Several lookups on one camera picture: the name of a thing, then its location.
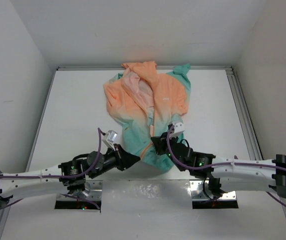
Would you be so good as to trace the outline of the orange and teal jacket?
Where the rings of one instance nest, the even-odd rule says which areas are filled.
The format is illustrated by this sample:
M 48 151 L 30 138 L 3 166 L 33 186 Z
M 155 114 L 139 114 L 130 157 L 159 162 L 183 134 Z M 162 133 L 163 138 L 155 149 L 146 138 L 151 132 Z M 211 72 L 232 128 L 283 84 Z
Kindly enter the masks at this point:
M 169 73 L 158 73 L 154 61 L 122 66 L 124 72 L 103 85 L 107 111 L 122 126 L 124 149 L 167 172 L 174 164 L 168 156 L 156 153 L 151 138 L 162 135 L 188 112 L 190 64 L 178 65 Z

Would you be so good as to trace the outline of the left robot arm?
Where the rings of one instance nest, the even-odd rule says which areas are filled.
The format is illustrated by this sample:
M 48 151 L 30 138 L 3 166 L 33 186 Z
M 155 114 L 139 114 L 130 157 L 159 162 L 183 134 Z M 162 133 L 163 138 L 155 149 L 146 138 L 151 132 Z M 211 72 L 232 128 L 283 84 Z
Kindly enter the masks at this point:
M 126 152 L 119 144 L 106 151 L 80 154 L 72 160 L 42 170 L 3 173 L 0 171 L 0 210 L 22 199 L 48 194 L 76 198 L 85 188 L 86 179 L 94 179 L 107 171 L 127 170 L 140 157 Z

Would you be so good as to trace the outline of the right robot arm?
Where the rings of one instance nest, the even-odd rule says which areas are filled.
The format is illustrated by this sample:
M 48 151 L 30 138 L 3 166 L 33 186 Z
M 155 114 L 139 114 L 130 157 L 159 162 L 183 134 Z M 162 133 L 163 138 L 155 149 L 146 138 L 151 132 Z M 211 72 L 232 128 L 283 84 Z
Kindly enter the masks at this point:
M 208 180 L 208 190 L 214 197 L 232 191 L 274 193 L 286 199 L 286 155 L 268 160 L 240 160 L 194 151 L 167 133 L 152 137 L 158 155 L 166 155 L 181 171 L 200 180 Z

